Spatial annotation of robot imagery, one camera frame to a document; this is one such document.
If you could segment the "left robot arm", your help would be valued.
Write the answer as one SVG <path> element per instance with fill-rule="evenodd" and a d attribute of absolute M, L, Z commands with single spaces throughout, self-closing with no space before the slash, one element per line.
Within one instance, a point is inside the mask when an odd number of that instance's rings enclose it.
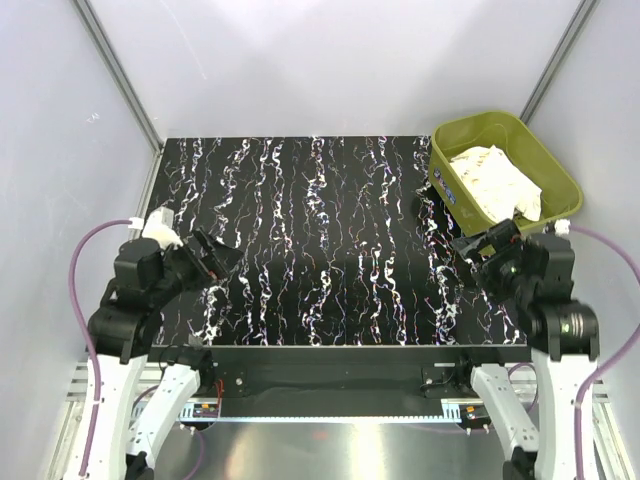
<path fill-rule="evenodd" d="M 92 344 L 87 398 L 81 430 L 66 478 L 151 479 L 162 446 L 193 396 L 216 387 L 212 354 L 202 347 L 169 352 L 161 380 L 140 414 L 136 388 L 162 324 L 163 309 L 185 292 L 199 292 L 228 278 L 243 258 L 201 228 L 183 240 L 174 213 L 160 207 L 147 218 L 132 218 L 139 236 L 124 243 L 114 276 L 91 315 Z"/>

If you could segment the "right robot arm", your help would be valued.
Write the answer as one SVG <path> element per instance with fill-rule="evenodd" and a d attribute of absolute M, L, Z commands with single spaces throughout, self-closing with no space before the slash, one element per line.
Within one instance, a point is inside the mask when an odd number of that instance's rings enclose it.
<path fill-rule="evenodd" d="M 575 254 L 555 233 L 524 235 L 512 220 L 453 241 L 478 286 L 515 304 L 538 392 L 533 423 L 499 363 L 465 357 L 454 384 L 478 396 L 504 454 L 505 479 L 595 479 L 593 380 L 600 354 L 594 311 L 572 297 Z"/>

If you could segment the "white t shirt red print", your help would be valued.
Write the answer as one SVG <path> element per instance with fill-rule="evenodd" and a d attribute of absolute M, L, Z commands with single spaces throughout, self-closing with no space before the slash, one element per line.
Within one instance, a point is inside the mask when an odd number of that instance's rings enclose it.
<path fill-rule="evenodd" d="M 475 146 L 453 157 L 451 168 L 493 224 L 515 214 L 541 218 L 542 189 L 524 175 L 495 145 Z"/>

